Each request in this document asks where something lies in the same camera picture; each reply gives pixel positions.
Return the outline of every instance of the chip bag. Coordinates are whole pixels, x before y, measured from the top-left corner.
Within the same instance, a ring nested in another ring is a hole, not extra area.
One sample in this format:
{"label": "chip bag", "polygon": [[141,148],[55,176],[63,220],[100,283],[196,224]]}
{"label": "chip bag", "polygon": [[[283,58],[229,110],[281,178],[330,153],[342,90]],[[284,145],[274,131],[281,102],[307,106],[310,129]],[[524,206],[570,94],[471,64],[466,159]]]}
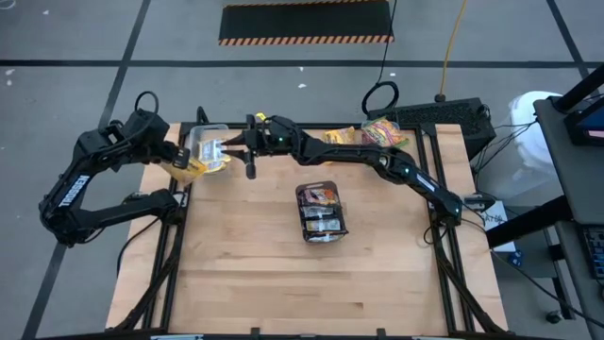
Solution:
{"label": "chip bag", "polygon": [[195,179],[208,172],[208,167],[194,157],[189,158],[189,165],[187,165],[186,169],[178,169],[165,161],[161,162],[159,166],[182,185],[189,185]]}
{"label": "chip bag", "polygon": [[323,142],[329,144],[354,144],[355,129],[353,127],[340,128],[323,133]]}
{"label": "chip bag", "polygon": [[403,135],[400,129],[386,119],[386,117],[369,122],[361,129],[363,144],[377,144],[400,148],[409,142],[409,139]]}

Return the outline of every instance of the electronic device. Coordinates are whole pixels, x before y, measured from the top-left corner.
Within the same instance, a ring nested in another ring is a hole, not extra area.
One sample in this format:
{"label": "electronic device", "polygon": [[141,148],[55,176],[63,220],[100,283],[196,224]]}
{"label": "electronic device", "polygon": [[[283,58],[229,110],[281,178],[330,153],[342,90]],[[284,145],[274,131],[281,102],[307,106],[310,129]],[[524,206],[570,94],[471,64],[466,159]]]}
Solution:
{"label": "electronic device", "polygon": [[581,226],[578,230],[592,276],[604,280],[604,227]]}
{"label": "electronic device", "polygon": [[566,130],[575,145],[604,145],[604,98],[585,110],[564,118]]}
{"label": "electronic device", "polygon": [[586,96],[604,85],[604,65],[584,78],[571,91],[553,101],[554,108],[567,114],[564,125],[574,145],[604,145],[604,98],[580,110]]}
{"label": "electronic device", "polygon": [[488,107],[478,98],[372,110],[367,118],[374,120],[383,116],[401,127],[422,123],[460,125],[469,160],[496,137]]}

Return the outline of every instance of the wooden table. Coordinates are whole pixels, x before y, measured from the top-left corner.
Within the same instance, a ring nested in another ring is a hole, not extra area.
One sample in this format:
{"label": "wooden table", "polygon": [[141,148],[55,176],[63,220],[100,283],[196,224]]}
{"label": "wooden table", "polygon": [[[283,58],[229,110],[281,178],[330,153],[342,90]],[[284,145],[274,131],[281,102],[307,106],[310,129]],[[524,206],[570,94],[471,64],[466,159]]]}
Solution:
{"label": "wooden table", "polygon": [[[172,125],[167,139],[176,141],[178,131]],[[474,193],[459,126],[437,131],[449,190]],[[415,137],[409,137],[405,150],[419,163]],[[428,139],[425,144],[436,177]],[[254,180],[246,178],[242,162],[233,161],[227,173],[193,184],[170,332],[249,333],[260,327],[264,334],[375,335],[384,328],[389,335],[446,335],[434,251],[422,240],[428,214],[421,196],[362,164],[303,167],[290,157],[265,157],[256,165]],[[158,166],[146,166],[141,190],[167,187],[169,179]],[[350,233],[337,243],[309,245],[301,236],[294,188],[319,180],[338,185]],[[480,222],[471,212],[463,217]],[[133,221],[130,236],[151,220]],[[126,250],[108,327],[124,318],[148,286],[159,229]],[[506,329],[485,235],[469,224],[457,233],[468,288]],[[459,296],[450,287],[463,330]],[[154,325],[162,302],[160,292]]]}

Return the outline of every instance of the black keyboard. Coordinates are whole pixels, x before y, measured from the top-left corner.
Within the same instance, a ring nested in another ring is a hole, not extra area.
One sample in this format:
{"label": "black keyboard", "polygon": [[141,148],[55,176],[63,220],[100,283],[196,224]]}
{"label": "black keyboard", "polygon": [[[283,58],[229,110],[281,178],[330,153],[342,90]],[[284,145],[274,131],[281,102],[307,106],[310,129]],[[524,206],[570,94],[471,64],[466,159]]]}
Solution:
{"label": "black keyboard", "polygon": [[460,125],[470,160],[495,137],[488,110],[478,98],[373,110],[367,118],[374,120],[383,116],[400,126],[423,123]]}
{"label": "black keyboard", "polygon": [[604,280],[604,227],[584,226],[581,235],[592,275],[598,280]]}

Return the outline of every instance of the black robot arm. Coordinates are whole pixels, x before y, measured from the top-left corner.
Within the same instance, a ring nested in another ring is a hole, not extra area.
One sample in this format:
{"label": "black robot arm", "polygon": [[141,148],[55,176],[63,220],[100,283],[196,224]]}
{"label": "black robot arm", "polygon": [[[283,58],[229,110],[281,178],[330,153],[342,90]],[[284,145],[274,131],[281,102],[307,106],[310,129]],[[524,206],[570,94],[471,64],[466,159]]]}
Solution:
{"label": "black robot arm", "polygon": [[274,116],[256,124],[247,117],[248,129],[223,145],[245,145],[247,150],[224,152],[243,160],[247,176],[256,176],[254,157],[292,155],[300,165],[323,162],[354,162],[372,166],[377,174],[394,184],[407,184],[433,206],[437,220],[458,226],[461,223],[461,199],[440,186],[415,165],[413,157],[396,147],[377,144],[327,144],[311,137],[291,120]]}
{"label": "black robot arm", "polygon": [[166,217],[178,202],[166,189],[139,195],[123,204],[87,211],[80,209],[92,178],[105,170],[117,172],[122,165],[171,162],[183,168],[189,151],[164,142],[169,129],[156,112],[135,110],[123,125],[113,121],[104,128],[84,132],[74,146],[72,163],[39,205],[42,224],[69,247],[85,242],[96,230],[145,215]]}

